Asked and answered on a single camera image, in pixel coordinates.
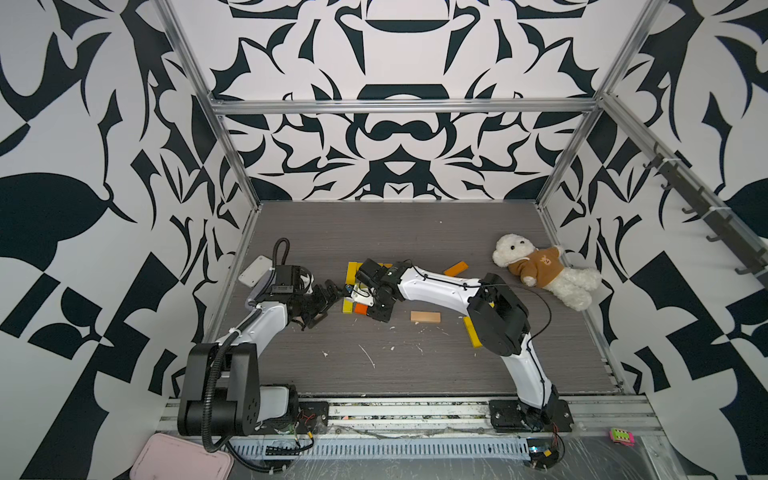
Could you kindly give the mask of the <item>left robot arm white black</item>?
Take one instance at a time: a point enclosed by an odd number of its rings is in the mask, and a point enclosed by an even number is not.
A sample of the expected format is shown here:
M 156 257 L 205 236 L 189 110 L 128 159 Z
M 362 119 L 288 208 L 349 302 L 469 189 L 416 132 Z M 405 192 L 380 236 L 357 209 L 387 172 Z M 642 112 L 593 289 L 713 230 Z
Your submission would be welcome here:
M 259 357 L 289 324 L 314 328 L 346 291 L 331 280 L 315 284 L 308 269 L 287 263 L 289 252 L 290 241 L 278 239 L 266 272 L 247 299 L 245 318 L 188 355 L 177 428 L 183 436 L 198 436 L 209 453 L 234 437 L 297 422 L 296 388 L 262 385 Z

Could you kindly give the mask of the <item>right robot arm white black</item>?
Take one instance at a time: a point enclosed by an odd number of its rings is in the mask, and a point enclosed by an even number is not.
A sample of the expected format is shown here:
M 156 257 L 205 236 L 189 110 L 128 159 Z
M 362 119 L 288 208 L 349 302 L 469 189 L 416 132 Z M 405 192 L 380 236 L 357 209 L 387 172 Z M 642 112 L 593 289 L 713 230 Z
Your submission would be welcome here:
M 559 396 L 536 354 L 528 309 L 500 276 L 464 279 L 408 261 L 386 266 L 368 259 L 355 282 L 370 295 L 366 315 L 377 321 L 389 321 L 398 301 L 434 304 L 469 317 L 482 346 L 502 358 L 522 410 L 544 421 L 553 417 Z

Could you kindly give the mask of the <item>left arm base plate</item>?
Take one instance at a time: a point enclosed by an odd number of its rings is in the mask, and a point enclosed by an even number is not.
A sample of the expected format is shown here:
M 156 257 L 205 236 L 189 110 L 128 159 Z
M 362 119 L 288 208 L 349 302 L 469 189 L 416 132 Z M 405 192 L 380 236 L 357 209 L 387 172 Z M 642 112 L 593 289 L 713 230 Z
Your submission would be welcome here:
M 327 427 L 329 409 L 326 401 L 291 401 L 283 416 L 264 421 L 253 435 L 318 433 Z

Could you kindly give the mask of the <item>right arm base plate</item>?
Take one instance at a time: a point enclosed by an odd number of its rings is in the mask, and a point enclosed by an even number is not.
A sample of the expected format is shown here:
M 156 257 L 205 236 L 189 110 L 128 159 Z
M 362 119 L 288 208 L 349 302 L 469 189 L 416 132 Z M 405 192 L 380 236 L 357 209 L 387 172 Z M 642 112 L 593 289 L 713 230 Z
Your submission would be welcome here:
M 556 397 L 543 410 L 519 400 L 490 400 L 490 423 L 498 433 L 571 432 L 573 415 L 569 404 Z

